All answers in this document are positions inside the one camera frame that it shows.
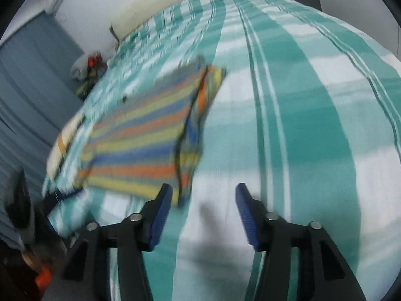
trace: teal and white checkered bedsheet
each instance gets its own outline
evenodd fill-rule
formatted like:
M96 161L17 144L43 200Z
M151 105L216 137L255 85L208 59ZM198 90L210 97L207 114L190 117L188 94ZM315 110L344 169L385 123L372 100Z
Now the teal and white checkered bedsheet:
M379 300L401 266L401 63L363 32L293 0L184 0L151 18L85 101L58 188L71 188L105 111L198 54L228 74L205 123L191 200L171 210L160 245L144 255L155 301L252 300L263 257L235 205L240 182L286 220L322 223L367 299ZM91 188L50 220L67 235L88 220L119 222L143 204ZM118 301L115 250L110 266Z

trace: white wall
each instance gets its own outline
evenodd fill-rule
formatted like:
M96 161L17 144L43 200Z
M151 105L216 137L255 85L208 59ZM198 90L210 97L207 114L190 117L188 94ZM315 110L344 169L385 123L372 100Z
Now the white wall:
M56 20L84 52L111 49L116 43L109 32L114 17L133 0L63 0Z
M364 31L401 59L400 27L382 0L320 0L320 4L322 11Z
M40 14L45 8L45 3L46 0L25 0L1 37L0 46L29 20Z

